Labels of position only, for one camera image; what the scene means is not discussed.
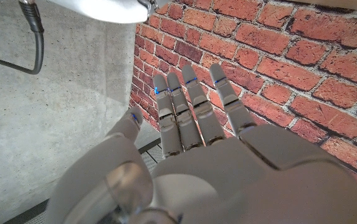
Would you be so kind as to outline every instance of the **brick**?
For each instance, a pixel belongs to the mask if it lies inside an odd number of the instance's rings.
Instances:
[[[151,54],[155,51],[155,44],[150,42],[149,40],[145,41],[145,50]]]
[[[318,75],[304,68],[267,57],[262,59],[257,71],[305,91],[311,90],[321,79]]]
[[[140,72],[140,71],[134,67],[134,69],[133,69],[133,74],[134,74],[135,77],[138,77],[139,72]]]
[[[243,67],[252,69],[259,61],[259,54],[254,50],[241,48],[236,52],[235,61]]]
[[[138,35],[135,35],[135,44],[143,48],[145,46],[144,38],[142,38]]]
[[[134,65],[143,70],[143,62],[138,57],[134,57]]]
[[[134,84],[131,84],[131,91],[134,92],[135,94],[138,93],[138,87],[136,87]]]
[[[164,35],[163,46],[167,47],[168,49],[174,49],[175,43],[176,43],[176,39],[174,39],[174,37]]]
[[[137,45],[134,46],[134,55],[136,55],[136,56],[140,55],[140,49],[138,48]]]
[[[144,109],[147,109],[149,107],[149,103],[146,102],[145,100],[140,101],[140,106]]]
[[[133,77],[133,83],[136,85],[139,89],[143,89],[143,82],[141,80],[137,79],[136,77]]]
[[[187,9],[185,10],[183,21],[187,24],[211,31],[213,30],[215,20],[216,16],[211,13]]]
[[[220,122],[221,126],[224,126],[228,121],[227,115],[217,109],[214,109],[214,113],[216,114],[218,122]]]
[[[321,68],[357,82],[357,54],[348,53],[342,55],[336,51],[332,51],[321,64]]]
[[[349,138],[357,137],[357,119],[336,108],[297,96],[290,108],[296,113]]]
[[[160,61],[159,69],[162,70],[162,71],[164,71],[164,72],[168,72],[168,70],[170,69],[170,65],[167,64],[167,63],[164,62],[164,61]]]
[[[257,93],[264,83],[263,78],[231,63],[223,62],[221,67],[229,80],[254,93]]]
[[[226,135],[227,138],[231,138],[231,137],[234,136],[233,134],[231,134],[229,131],[227,131],[225,129],[223,129],[223,131],[224,131],[224,134]]]
[[[148,102],[149,105],[153,105],[153,100],[147,93],[145,93],[144,91],[138,91],[138,95],[142,98],[142,100]]]
[[[240,93],[242,92],[242,88],[241,88],[241,87],[238,87],[238,86],[235,86],[235,85],[233,84],[234,82],[232,82],[232,81],[230,81],[230,83],[231,83],[231,85],[232,85],[232,88],[233,88],[234,91],[235,91],[236,96],[239,96]]]
[[[216,36],[203,33],[200,47],[218,56],[231,59],[236,51],[237,45]]]
[[[250,111],[249,113],[250,113],[250,115],[252,116],[254,122],[255,122],[257,125],[269,124],[268,121],[266,121],[266,120],[264,120],[264,119],[258,117],[255,113],[253,113],[253,112],[251,112],[251,111]]]
[[[261,7],[261,2],[258,0],[215,0],[213,9],[219,14],[251,21]]]
[[[202,65],[203,67],[210,68],[210,66],[214,63],[219,63],[220,59],[209,54],[209,53],[204,53],[203,58],[202,58]]]
[[[141,24],[137,24],[137,25],[135,26],[135,33],[136,33],[136,34],[140,34],[140,32],[141,32]]]
[[[169,4],[165,4],[161,9],[157,9],[156,13],[161,14],[161,15],[165,15],[168,11],[168,5]]]
[[[290,130],[312,143],[321,142],[326,138],[327,134],[326,131],[320,129],[315,124],[303,119],[299,119]]]
[[[148,85],[143,85],[143,91],[149,95],[151,93],[151,88],[149,88]]]
[[[288,100],[292,91],[281,85],[272,84],[265,86],[262,95],[267,99],[272,100],[280,105],[284,105]]]
[[[129,102],[128,102],[128,107],[129,108],[132,108],[133,105],[136,105],[135,102],[133,101],[133,99],[130,99]]]
[[[180,38],[183,38],[185,35],[184,25],[165,18],[161,20],[161,30]]]
[[[201,38],[201,33],[196,29],[189,28],[186,32],[186,41],[190,44],[198,46],[199,40]]]
[[[290,32],[339,44],[357,47],[357,18],[345,18],[308,9],[299,9],[294,15]]]
[[[131,95],[130,96],[137,103],[139,103],[141,101],[141,97],[138,96],[138,94],[134,93],[134,91],[131,91]]]
[[[214,104],[215,106],[218,106],[222,110],[224,109],[224,106],[222,105],[220,97],[218,96],[216,91],[214,91],[214,90],[210,91],[209,97],[210,97],[210,102],[212,104]]]
[[[147,112],[150,114],[150,116],[152,116],[155,119],[158,119],[158,110],[153,108],[152,106],[148,107]]]
[[[145,50],[140,50],[140,58],[142,60],[144,60],[146,63],[154,66],[154,67],[158,67],[159,65],[159,59],[156,58],[155,56],[149,54],[148,52],[146,52]]]
[[[143,65],[143,71],[148,74],[148,75],[152,75],[153,74],[153,68],[147,64]]]
[[[151,75],[144,75],[142,80],[144,83],[148,84],[151,88],[153,88],[153,74]]]
[[[322,148],[357,169],[357,147],[339,138],[329,138]]]
[[[191,65],[191,62],[189,60],[186,60],[186,58],[181,57],[178,62],[179,69],[183,69],[184,65]]]
[[[206,96],[207,96],[207,94],[209,93],[209,88],[207,87],[207,85],[205,85],[203,83],[201,83],[201,86],[202,86],[202,90],[203,90],[204,94],[206,94]]]
[[[289,37],[284,34],[267,29],[259,29],[249,24],[240,25],[235,39],[276,55],[281,55],[289,43]]]
[[[165,49],[164,47],[156,46],[155,55],[159,58],[162,58],[171,65],[177,65],[178,63],[179,56],[172,53],[170,50]]]
[[[163,34],[161,32],[147,26],[142,27],[141,35],[157,42],[158,44],[161,44],[161,39],[163,38]]]
[[[146,112],[146,110],[144,110],[143,108],[141,108],[141,111],[142,111],[142,115],[144,117],[145,120],[149,120],[149,114],[148,112]]]
[[[203,54],[201,50],[181,41],[177,41],[174,51],[196,63],[200,62]]]
[[[195,7],[198,7],[200,9],[209,10],[210,6],[211,6],[211,1],[212,0],[196,0]]]
[[[237,23],[233,19],[220,17],[217,20],[217,24],[214,28],[214,33],[219,34],[223,37],[230,37],[236,26]]]
[[[194,0],[179,0],[183,4],[187,4],[188,6],[192,6]]]
[[[193,70],[195,71],[196,76],[198,77],[199,81],[204,82],[205,84],[209,85],[210,87],[213,86],[213,82],[211,81],[210,73],[208,70],[197,66],[192,65]]]
[[[156,28],[156,29],[159,29],[159,26],[160,26],[160,18],[158,16],[155,16],[155,15],[152,15],[149,17],[149,25]]]
[[[180,19],[183,16],[183,8],[179,4],[171,3],[168,16],[173,19]]]
[[[281,28],[292,11],[293,6],[273,5],[269,2],[264,6],[258,21],[267,26]]]
[[[351,108],[357,103],[357,86],[328,78],[315,90],[313,96],[342,108]]]
[[[273,122],[282,127],[286,127],[292,119],[294,119],[293,115],[284,112],[281,107],[276,106],[257,95],[245,93],[242,97],[242,102],[246,107],[256,113],[266,116],[268,119],[271,119]]]
[[[144,79],[145,79],[145,76],[146,76],[146,74],[143,73],[142,71],[139,71],[139,72],[138,72],[138,78],[139,78],[140,80],[144,80]]]
[[[324,45],[301,40],[289,49],[286,57],[303,65],[314,65],[321,59],[325,50]]]
[[[155,95],[155,91],[153,90],[153,88],[149,95],[154,101],[156,101],[156,95]]]

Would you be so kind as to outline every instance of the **robotic hand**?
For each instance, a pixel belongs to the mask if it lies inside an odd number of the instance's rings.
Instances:
[[[165,160],[148,172],[133,142],[139,108],[62,176],[48,223],[357,223],[357,183],[323,149],[256,126],[218,64],[210,68],[235,137],[226,138],[194,70],[183,68],[201,135],[175,74],[154,77]]]

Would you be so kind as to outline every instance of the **blue led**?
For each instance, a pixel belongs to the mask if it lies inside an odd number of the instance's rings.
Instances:
[[[193,81],[193,80],[197,80],[198,78],[193,78],[192,80],[190,80],[190,81],[188,81],[188,82],[186,82],[186,84],[188,84],[188,83],[190,83],[191,81]]]
[[[173,90],[170,90],[170,92],[172,92],[172,91],[174,91],[174,90],[177,90],[177,89],[179,89],[179,88],[181,88],[181,87],[177,87],[177,88],[175,88],[175,89],[173,89]]]
[[[219,82],[219,81],[221,81],[221,80],[223,80],[223,79],[225,79],[225,77],[224,77],[224,78],[222,78],[222,79],[220,79],[220,80],[215,81],[214,83],[217,83],[217,82]]]

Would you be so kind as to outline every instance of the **blue light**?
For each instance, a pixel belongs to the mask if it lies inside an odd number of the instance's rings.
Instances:
[[[224,78],[222,78],[222,79],[220,79],[220,80],[215,81],[214,83],[217,83],[217,82],[219,82],[219,81],[221,81],[221,80],[223,80],[223,79],[225,79],[225,77],[224,77]]]
[[[193,78],[192,80],[190,80],[190,81],[188,81],[188,82],[186,82],[186,84],[188,84],[188,83],[190,83],[191,81],[193,81],[193,80],[197,80],[198,78]]]

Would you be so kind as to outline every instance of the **black cable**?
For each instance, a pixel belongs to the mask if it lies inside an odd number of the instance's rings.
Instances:
[[[36,38],[36,61],[34,62],[34,68],[30,70],[28,68],[24,68],[3,60],[0,60],[0,65],[26,72],[31,75],[37,75],[41,70],[42,61],[44,59],[44,29],[42,28],[41,24],[40,13],[35,3],[25,4],[19,1],[19,5],[21,6],[22,12],[29,22],[30,28],[34,33],[34,37]]]

